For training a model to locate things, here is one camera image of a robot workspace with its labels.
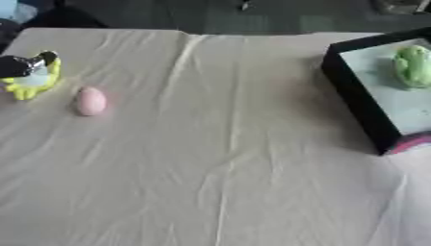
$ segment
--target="cloth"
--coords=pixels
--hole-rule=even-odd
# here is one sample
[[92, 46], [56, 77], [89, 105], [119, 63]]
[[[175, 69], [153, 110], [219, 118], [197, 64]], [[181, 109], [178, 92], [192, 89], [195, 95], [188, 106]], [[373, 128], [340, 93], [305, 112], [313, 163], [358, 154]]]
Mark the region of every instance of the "cloth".
[[375, 156], [319, 71], [369, 35], [25, 31], [6, 53], [58, 51], [63, 80], [0, 96], [0, 245], [429, 245], [430, 149]]

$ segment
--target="floor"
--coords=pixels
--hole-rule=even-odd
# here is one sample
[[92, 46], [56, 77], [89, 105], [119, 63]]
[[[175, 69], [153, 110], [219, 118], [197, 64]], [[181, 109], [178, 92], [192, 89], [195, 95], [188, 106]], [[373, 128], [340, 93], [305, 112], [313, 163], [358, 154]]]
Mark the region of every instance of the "floor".
[[[50, 0], [25, 0], [46, 6]], [[430, 14], [388, 15], [369, 0], [70, 0], [114, 28], [178, 29], [194, 34], [291, 35], [392, 32], [428, 26]]]

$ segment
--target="beige tablecloth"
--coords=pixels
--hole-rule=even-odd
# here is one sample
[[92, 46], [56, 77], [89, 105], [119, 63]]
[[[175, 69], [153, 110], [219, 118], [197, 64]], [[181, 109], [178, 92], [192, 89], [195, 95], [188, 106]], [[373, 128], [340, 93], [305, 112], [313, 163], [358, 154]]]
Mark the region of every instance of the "beige tablecloth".
[[[63, 80], [0, 95], [1, 246], [431, 243], [431, 148], [377, 157], [318, 67], [366, 34], [25, 31]], [[109, 110], [70, 109], [97, 86]]]

